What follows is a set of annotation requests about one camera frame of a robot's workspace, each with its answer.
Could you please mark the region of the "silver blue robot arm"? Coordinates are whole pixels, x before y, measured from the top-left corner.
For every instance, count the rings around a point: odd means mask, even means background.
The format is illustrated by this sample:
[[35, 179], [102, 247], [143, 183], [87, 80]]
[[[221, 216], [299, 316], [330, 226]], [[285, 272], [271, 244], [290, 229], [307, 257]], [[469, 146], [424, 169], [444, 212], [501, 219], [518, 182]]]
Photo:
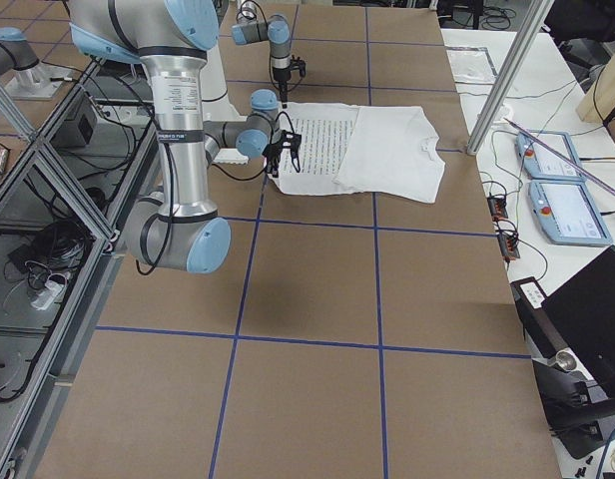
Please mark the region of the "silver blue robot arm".
[[143, 67], [152, 90], [163, 181], [138, 199], [124, 237], [137, 265], [211, 273], [224, 262], [232, 239], [208, 191], [208, 168], [220, 150], [236, 149], [263, 158], [276, 175], [282, 151], [297, 167], [300, 134], [284, 130], [280, 118], [288, 81], [303, 61], [291, 55], [290, 29], [279, 14], [268, 20], [239, 19], [233, 39], [239, 45], [266, 41], [276, 91], [251, 95], [251, 112], [241, 121], [209, 119], [202, 86], [208, 84], [228, 104], [218, 51], [220, 21], [212, 1], [74, 1], [70, 7], [74, 44], [84, 54]]
[[267, 17], [256, 1], [238, 1], [232, 38], [239, 46], [267, 42], [270, 47], [269, 73], [277, 87], [282, 107], [289, 99], [289, 82], [292, 78], [291, 29], [282, 14]]

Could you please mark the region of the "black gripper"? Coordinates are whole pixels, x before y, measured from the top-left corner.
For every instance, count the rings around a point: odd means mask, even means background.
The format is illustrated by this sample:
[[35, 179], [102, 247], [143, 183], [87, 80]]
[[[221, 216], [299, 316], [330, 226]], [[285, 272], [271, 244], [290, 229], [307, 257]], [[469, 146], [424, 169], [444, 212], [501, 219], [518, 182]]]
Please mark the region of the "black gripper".
[[[288, 138], [286, 130], [280, 130], [276, 139], [272, 139], [265, 147], [263, 156], [266, 159], [266, 172], [272, 178], [279, 176], [279, 160], [282, 150], [285, 147], [285, 142]], [[290, 150], [291, 163], [296, 173], [301, 171], [301, 163], [299, 152]]]
[[288, 81], [292, 77], [292, 60], [290, 58], [272, 58], [273, 79], [280, 83], [280, 100], [282, 108], [288, 106], [289, 87]]

